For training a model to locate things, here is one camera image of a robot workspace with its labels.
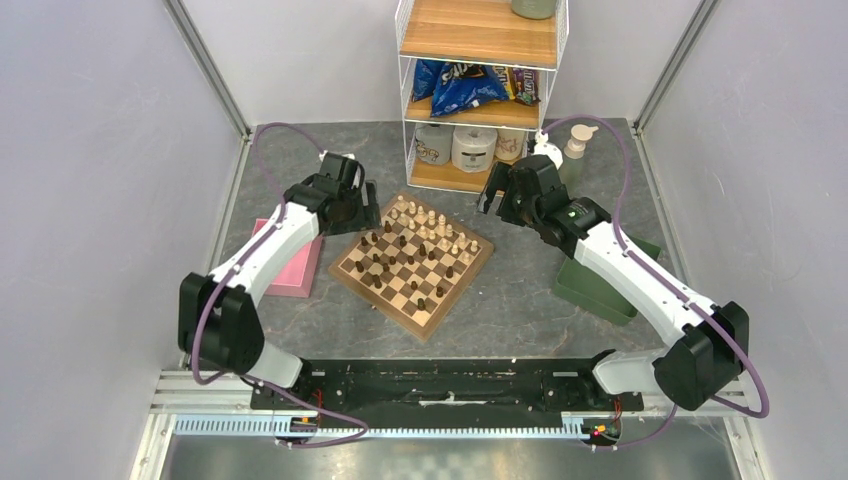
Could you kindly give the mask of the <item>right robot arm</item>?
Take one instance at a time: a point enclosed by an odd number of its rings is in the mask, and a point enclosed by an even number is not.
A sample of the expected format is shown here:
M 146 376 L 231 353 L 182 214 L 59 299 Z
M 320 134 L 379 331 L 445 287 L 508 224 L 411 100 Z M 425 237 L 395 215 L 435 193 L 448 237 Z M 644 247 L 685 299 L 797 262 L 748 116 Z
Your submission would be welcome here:
M 532 155 L 496 163 L 480 195 L 488 212 L 497 193 L 505 222 L 530 227 L 548 245 L 600 276 L 653 326 L 664 348 L 605 355 L 577 382 L 579 400 L 601 409 L 617 394 L 659 392 L 678 407 L 699 409 L 748 372 L 762 380 L 748 356 L 749 316 L 735 302 L 723 306 L 694 292 L 644 252 L 593 200 L 573 199 L 554 162 Z

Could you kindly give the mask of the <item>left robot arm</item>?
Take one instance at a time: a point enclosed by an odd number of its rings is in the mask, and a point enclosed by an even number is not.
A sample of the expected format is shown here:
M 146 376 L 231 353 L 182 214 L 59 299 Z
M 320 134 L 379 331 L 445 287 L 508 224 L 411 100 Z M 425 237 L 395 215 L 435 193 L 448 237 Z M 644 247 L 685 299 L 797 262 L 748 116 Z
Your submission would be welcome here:
M 264 335 L 257 306 L 280 271 L 319 237 L 373 230 L 380 226 L 376 185 L 365 178 L 352 155 L 324 153 L 319 170 L 289 187 L 254 234 L 224 263 L 207 274 L 190 273 L 179 287 L 177 343 L 189 356 L 199 384 L 233 373 L 275 386 L 290 408 L 307 405 L 314 393 L 305 362 Z

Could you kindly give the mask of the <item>wooden chess board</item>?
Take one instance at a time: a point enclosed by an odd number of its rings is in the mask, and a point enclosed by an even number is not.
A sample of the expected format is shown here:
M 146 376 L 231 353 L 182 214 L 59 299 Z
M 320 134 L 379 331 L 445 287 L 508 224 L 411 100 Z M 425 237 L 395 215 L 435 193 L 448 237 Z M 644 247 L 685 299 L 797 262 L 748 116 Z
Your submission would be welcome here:
M 493 253 L 490 241 L 400 192 L 382 208 L 381 226 L 357 235 L 329 273 L 425 342 Z

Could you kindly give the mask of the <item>white cup right shelf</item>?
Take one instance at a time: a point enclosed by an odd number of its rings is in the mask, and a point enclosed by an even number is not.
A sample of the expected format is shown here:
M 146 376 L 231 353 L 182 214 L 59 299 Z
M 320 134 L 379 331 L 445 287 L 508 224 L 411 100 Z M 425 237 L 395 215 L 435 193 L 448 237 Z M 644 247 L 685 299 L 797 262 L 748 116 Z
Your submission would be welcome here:
M 524 130 L 498 129 L 494 156 L 505 162 L 516 160 L 523 152 L 525 140 Z

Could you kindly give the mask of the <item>white toilet paper roll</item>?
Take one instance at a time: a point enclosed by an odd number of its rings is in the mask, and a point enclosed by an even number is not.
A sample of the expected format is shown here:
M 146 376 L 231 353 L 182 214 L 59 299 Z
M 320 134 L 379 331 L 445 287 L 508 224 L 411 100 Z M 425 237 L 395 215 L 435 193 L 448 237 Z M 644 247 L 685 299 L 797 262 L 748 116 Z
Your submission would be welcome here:
M 466 173 L 479 173 L 491 167 L 497 131 L 478 126 L 457 126 L 453 131 L 451 162 Z

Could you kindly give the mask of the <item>green soap pump bottle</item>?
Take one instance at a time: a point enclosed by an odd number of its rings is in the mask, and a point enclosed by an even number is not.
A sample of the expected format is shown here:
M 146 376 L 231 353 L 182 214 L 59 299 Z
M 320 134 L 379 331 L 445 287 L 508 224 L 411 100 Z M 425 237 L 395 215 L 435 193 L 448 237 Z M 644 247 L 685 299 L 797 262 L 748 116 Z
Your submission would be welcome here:
M 587 144 L 597 130 L 597 126 L 585 124 L 576 124 L 570 130 L 570 138 L 563 147 L 563 161 L 558 169 L 559 178 L 569 192 L 576 189 L 577 181 L 585 165 L 583 157 Z

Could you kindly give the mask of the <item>white printed mug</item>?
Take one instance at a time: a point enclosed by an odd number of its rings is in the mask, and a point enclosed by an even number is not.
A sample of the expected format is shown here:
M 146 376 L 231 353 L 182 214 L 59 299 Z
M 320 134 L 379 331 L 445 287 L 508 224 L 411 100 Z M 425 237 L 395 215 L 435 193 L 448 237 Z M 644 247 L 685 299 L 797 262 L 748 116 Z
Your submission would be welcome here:
M 415 130 L 416 158 L 430 165 L 450 161 L 454 127 L 445 124 L 419 124 Z

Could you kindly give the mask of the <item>pink plastic bin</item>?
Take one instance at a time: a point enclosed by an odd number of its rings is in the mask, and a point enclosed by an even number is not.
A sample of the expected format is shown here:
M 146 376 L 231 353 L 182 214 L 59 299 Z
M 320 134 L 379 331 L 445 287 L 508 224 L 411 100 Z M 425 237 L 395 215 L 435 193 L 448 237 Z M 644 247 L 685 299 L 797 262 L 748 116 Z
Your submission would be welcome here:
M 262 239 L 245 267 L 255 278 L 249 288 L 256 305 L 266 296 L 306 298 L 311 292 L 322 240 L 317 221 L 289 218 L 278 228 L 270 219 L 255 231 Z

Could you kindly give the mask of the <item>green plastic bin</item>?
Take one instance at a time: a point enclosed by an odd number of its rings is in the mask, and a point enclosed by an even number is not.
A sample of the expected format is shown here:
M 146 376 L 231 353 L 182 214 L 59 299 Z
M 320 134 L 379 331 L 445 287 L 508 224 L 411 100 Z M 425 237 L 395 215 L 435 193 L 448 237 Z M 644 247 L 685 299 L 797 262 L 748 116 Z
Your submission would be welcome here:
M 587 267 L 566 258 L 551 287 L 554 296 L 616 326 L 627 325 L 638 310 Z

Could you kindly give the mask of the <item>brown candy bag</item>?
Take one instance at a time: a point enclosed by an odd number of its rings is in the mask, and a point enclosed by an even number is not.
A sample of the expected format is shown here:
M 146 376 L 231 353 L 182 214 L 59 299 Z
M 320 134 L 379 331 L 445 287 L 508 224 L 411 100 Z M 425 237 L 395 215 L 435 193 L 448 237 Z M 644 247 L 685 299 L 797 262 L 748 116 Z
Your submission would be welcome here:
M 506 75 L 506 90 L 512 101 L 524 106 L 534 106 L 540 102 L 536 70 L 508 67 Z

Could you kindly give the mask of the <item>blue chips bag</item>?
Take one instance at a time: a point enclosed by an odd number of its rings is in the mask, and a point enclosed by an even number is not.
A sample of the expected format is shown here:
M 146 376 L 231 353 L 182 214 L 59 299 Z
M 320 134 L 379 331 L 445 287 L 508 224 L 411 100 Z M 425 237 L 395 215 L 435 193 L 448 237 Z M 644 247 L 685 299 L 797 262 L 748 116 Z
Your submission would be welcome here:
M 416 61 L 411 100 L 430 99 L 430 116 L 471 110 L 509 95 L 491 66 L 439 60 Z

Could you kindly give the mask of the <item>green jar top shelf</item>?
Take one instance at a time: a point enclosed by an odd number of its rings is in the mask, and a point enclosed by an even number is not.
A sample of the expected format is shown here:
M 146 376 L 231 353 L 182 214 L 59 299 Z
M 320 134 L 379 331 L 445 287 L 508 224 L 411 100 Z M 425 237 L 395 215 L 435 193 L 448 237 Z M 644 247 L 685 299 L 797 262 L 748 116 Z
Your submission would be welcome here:
M 557 0 L 512 0 L 511 9 L 523 18 L 545 20 L 555 14 L 557 3 Z

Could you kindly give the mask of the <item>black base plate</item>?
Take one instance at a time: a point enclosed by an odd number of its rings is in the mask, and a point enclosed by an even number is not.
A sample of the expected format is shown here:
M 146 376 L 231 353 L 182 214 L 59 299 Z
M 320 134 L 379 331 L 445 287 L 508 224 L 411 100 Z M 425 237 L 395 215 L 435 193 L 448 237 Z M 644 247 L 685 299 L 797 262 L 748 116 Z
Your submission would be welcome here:
M 555 427 L 562 413 L 640 412 L 641 395 L 606 393 L 595 358 L 312 360 L 293 388 L 308 402 L 393 428 Z

